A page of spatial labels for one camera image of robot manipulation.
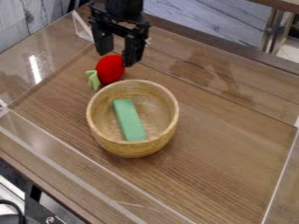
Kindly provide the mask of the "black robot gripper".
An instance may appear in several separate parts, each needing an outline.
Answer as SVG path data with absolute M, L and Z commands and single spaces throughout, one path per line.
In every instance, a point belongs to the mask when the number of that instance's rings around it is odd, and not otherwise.
M 113 36 L 125 38 L 122 66 L 130 67 L 142 58 L 150 24 L 142 16 L 144 0 L 92 0 L 89 24 L 100 55 L 113 50 Z

